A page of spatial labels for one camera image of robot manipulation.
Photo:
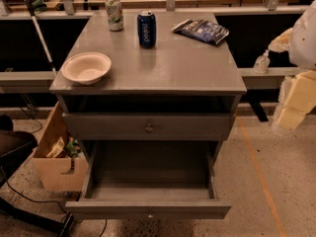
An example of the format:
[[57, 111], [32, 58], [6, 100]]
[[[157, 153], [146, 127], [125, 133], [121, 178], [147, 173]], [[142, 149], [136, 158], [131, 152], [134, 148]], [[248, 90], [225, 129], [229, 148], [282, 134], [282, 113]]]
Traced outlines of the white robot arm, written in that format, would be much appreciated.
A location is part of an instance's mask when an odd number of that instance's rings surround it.
[[268, 49], [287, 51], [289, 61], [300, 68], [294, 77], [282, 81], [273, 117], [274, 132], [285, 134], [297, 129], [316, 107], [316, 1]]

